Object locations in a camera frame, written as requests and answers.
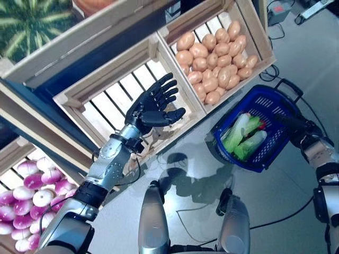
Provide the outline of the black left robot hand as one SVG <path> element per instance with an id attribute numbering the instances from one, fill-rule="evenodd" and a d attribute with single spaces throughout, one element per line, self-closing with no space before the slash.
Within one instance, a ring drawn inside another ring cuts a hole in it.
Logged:
<path id="1" fill-rule="evenodd" d="M 174 124 L 186 113 L 185 108 L 165 112 L 167 105 L 176 100 L 179 92 L 177 80 L 170 72 L 156 81 L 143 92 L 126 113 L 124 123 L 135 126 L 142 135 L 149 133 L 154 127 Z"/>

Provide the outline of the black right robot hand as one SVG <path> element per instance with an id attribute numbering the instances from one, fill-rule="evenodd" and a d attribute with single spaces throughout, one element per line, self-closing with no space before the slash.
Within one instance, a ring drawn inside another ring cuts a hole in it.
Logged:
<path id="1" fill-rule="evenodd" d="M 313 121 L 304 118 L 302 115 L 277 114 L 274 118 L 288 129 L 290 141 L 297 148 L 301 147 L 303 140 L 323 136 L 321 129 Z"/>

